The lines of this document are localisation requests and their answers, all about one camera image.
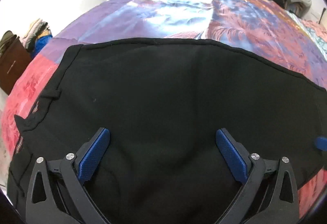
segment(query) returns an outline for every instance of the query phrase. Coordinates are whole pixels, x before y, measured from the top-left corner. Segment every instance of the black fabric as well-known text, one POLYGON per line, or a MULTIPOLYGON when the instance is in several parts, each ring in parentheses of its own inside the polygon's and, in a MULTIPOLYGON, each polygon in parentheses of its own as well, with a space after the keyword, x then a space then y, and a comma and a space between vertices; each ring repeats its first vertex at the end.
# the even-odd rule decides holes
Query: black fabric
POLYGON ((25 224, 17 214, 17 211, 10 204, 6 196, 0 189, 0 212, 1 222, 10 224, 25 224))
POLYGON ((72 46, 43 93, 16 116, 32 153, 24 171, 14 156, 17 186, 27 192, 37 157, 75 153, 105 127, 111 143, 86 188, 113 224, 214 223, 240 188, 215 145, 223 127, 250 153, 287 156, 298 188, 323 167, 313 141, 326 133, 326 90, 216 41, 72 46))

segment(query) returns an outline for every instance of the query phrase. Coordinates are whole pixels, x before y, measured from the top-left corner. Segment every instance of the pile of clothes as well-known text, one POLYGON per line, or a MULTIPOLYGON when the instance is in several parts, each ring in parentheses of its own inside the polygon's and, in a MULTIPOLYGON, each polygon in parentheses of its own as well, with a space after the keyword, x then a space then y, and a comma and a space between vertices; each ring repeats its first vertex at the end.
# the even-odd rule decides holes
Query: pile of clothes
POLYGON ((2 39, 0 40, 0 57, 10 47, 16 38, 17 35, 14 35, 10 30, 4 33, 2 39))
POLYGON ((26 35, 22 38, 22 45, 34 58, 52 38, 47 22, 37 19, 31 23, 26 35))
POLYGON ((284 9, 302 18, 309 11, 311 4, 311 0, 284 0, 284 9))

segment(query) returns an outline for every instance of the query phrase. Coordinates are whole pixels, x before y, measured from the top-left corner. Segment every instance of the folded towel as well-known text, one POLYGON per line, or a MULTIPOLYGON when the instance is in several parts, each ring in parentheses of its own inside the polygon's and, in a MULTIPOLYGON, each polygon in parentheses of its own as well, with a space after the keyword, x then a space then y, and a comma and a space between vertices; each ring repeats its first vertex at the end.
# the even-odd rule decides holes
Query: folded towel
POLYGON ((303 17, 309 11, 312 4, 311 0, 284 0, 284 2, 285 9, 287 9, 290 4, 295 4, 295 14, 298 17, 303 17))

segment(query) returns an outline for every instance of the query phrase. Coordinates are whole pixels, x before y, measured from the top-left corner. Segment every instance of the blue clamp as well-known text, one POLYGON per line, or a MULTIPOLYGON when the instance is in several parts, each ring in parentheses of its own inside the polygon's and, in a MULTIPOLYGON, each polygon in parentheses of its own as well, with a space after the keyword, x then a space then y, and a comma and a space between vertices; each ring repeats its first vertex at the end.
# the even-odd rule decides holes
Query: blue clamp
POLYGON ((315 146, 321 151, 327 151, 327 138, 317 137, 315 140, 315 146))
POLYGON ((109 143, 109 130, 100 128, 92 139, 83 144, 76 153, 75 170, 77 171, 77 178, 82 185, 91 179, 109 143))
POLYGON ((236 142, 225 128, 216 132, 216 145, 234 179, 245 184, 251 169, 248 151, 241 143, 236 142))

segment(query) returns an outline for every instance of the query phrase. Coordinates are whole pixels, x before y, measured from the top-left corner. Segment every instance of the blue fabric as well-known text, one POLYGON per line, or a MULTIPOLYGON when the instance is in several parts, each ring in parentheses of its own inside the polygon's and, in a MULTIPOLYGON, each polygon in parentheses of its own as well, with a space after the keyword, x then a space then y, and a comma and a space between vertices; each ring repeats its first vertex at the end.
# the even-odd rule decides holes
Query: blue fabric
POLYGON ((316 148, 320 149, 321 151, 327 151, 327 138, 326 137, 318 137, 315 140, 316 148))
POLYGON ((48 44, 49 40, 52 39, 52 35, 40 37, 35 42, 34 50, 31 52, 31 58, 35 58, 35 56, 43 49, 43 47, 48 44))
POLYGON ((110 132, 104 129, 80 162, 78 180, 81 184, 91 179, 110 143, 110 132))
POLYGON ((222 130, 216 132, 216 145, 233 174, 234 179, 245 184, 248 177, 246 163, 222 130))

